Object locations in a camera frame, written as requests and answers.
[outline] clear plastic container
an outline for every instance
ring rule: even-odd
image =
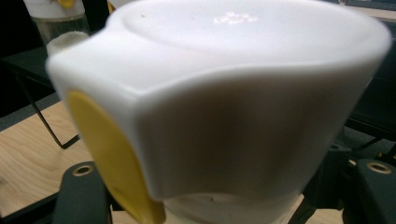
[[[24,0],[48,55],[61,51],[90,36],[81,0],[60,4],[52,0]]]

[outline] white powder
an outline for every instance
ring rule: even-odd
[[[81,31],[72,31],[62,34],[52,39],[47,45],[47,53],[49,55],[61,51],[77,42],[88,38],[89,36]]]

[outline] transparent jar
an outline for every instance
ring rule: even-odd
[[[24,0],[48,55],[90,36],[81,0]]]

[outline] wooden table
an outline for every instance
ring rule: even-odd
[[[43,110],[43,114],[61,140],[77,133],[62,102]],[[1,215],[8,216],[57,192],[69,167],[91,160],[81,140],[66,150],[59,148],[38,115],[0,132]],[[290,209],[283,224],[288,222],[302,198]],[[113,217],[114,223],[135,224],[125,212],[116,212]],[[318,210],[308,223],[343,222],[338,211]]]

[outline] wooden surface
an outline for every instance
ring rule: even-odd
[[[49,125],[64,143],[77,131],[62,102],[43,111]],[[3,217],[59,190],[64,172],[92,158],[81,140],[63,150],[56,145],[37,115],[0,132],[0,213]],[[282,221],[288,223],[301,199]],[[125,212],[113,214],[114,223],[136,224]],[[341,213],[318,210],[308,224],[341,224]]]

